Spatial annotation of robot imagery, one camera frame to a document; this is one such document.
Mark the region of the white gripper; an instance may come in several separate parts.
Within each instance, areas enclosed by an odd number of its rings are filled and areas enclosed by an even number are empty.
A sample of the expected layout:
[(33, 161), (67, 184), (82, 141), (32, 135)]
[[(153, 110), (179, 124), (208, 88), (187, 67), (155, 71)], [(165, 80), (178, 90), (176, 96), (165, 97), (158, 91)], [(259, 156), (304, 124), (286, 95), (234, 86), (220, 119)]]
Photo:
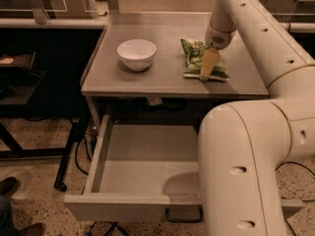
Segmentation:
[(203, 55), (199, 79), (206, 81), (220, 60), (219, 50), (231, 43), (236, 26), (225, 8), (216, 3), (205, 33), (206, 44), (210, 47)]

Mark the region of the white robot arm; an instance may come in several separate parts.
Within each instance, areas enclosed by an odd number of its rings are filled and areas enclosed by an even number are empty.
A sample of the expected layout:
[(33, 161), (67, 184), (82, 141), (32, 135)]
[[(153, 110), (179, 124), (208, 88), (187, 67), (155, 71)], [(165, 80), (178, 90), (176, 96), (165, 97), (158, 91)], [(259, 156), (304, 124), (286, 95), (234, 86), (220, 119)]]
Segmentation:
[(217, 106), (201, 124), (206, 236), (286, 236), (276, 167), (315, 152), (314, 60), (259, 0), (217, 0), (213, 18), (237, 28), (270, 96)]

